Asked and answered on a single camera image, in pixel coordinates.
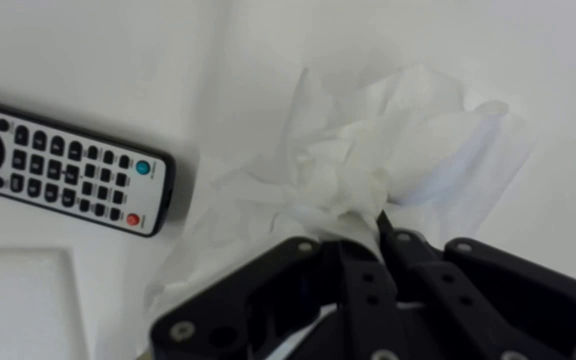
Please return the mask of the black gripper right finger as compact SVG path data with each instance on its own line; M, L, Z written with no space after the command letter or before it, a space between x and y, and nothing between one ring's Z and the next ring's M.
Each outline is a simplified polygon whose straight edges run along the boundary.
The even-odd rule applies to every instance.
M424 304L474 360L576 360L576 279L474 239L443 251L376 219L379 246L405 302Z

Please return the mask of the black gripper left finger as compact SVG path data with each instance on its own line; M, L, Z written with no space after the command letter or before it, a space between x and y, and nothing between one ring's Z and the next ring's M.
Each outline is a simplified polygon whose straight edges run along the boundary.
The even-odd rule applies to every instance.
M394 351L392 298L369 249L288 239L160 317L150 345L154 360L264 360L312 329L291 360L370 360Z

